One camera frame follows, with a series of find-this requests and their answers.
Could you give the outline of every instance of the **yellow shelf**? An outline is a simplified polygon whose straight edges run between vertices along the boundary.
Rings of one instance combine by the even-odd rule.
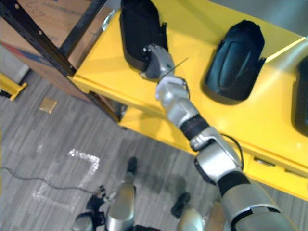
[[[196,155],[182,132],[163,118],[129,107],[119,124]],[[308,179],[306,177],[290,172],[290,169],[280,166],[275,160],[271,160],[271,165],[269,165],[266,163],[267,159],[260,159],[260,155],[256,155],[257,153],[247,149],[242,143],[241,146],[244,148],[244,172],[250,178],[308,201]]]
[[[307,177],[308,138],[295,130],[291,114],[295,104],[296,65],[308,55],[308,40],[210,1],[153,0],[153,3],[161,21],[167,22],[168,48],[175,64],[188,58],[176,69],[176,75],[186,79],[191,101],[208,123],[236,138],[250,155]],[[237,105],[220,104],[202,91],[201,84],[218,44],[232,25],[244,19],[260,25],[265,38],[261,56],[270,59],[262,67],[246,101]],[[99,37],[73,81],[82,89],[137,108],[146,117],[151,115],[157,125],[164,124],[158,119],[165,118],[165,112],[154,98],[156,83],[142,79],[124,58],[119,13]],[[174,129],[162,125],[161,129],[157,129],[155,139],[189,151],[184,138],[177,135],[177,140],[172,139]]]

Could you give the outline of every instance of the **cardboard box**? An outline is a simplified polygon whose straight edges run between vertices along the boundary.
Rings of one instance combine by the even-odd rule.
[[[221,203],[214,201],[205,231],[223,231],[226,216]]]
[[[61,46],[90,5],[90,1],[87,0],[19,0],[18,2],[57,47]],[[100,31],[101,24],[110,11],[110,8],[104,7],[97,14],[70,55],[68,60],[76,69],[80,66],[85,54],[89,52],[94,38]],[[3,18],[0,19],[0,24],[1,45],[61,90],[89,101],[75,85],[42,57]]]

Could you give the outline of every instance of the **black cable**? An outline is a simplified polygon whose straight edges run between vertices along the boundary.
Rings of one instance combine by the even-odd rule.
[[[9,167],[0,167],[0,169],[5,169],[7,170],[9,173],[12,174],[12,176],[16,177],[17,179],[20,180],[40,180],[46,184],[48,184],[51,188],[53,189],[57,189],[57,190],[80,190],[84,193],[89,193],[89,194],[93,194],[93,192],[90,192],[86,189],[80,188],[80,187],[58,187],[55,186],[54,184],[48,182],[47,180],[45,180],[44,178],[40,178],[40,177],[21,177],[20,175],[18,175],[17,173],[15,173],[12,169],[10,169]]]
[[[242,170],[243,170],[243,169],[244,169],[244,156],[243,156],[243,150],[242,150],[242,147],[241,147],[240,143],[239,143],[235,138],[233,138],[232,136],[229,136],[229,135],[224,134],[224,133],[222,133],[222,135],[225,136],[225,137],[228,137],[228,138],[229,138],[230,140],[232,140],[232,141],[236,144],[236,146],[238,147],[238,149],[239,149],[239,151],[240,151],[240,155],[241,155],[241,163],[242,163]]]

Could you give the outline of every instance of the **yellow metal frame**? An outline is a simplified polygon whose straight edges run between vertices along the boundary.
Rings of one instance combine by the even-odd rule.
[[[27,86],[23,83],[21,86],[0,73],[0,89],[11,95],[10,100],[14,100],[18,94]]]

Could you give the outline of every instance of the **floor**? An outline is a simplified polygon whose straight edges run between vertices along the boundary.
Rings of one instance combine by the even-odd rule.
[[[206,215],[217,198],[193,166],[193,157],[114,124],[98,108],[57,90],[32,73],[14,102],[0,98],[2,165],[22,176],[39,176],[59,186],[93,191],[101,184],[114,192],[127,160],[139,160],[136,223],[175,230],[170,208],[187,190],[191,204]],[[44,97],[58,102],[52,114],[39,111]],[[89,194],[51,189],[1,172],[0,231],[70,230]],[[308,202],[265,186],[301,231],[308,230]]]

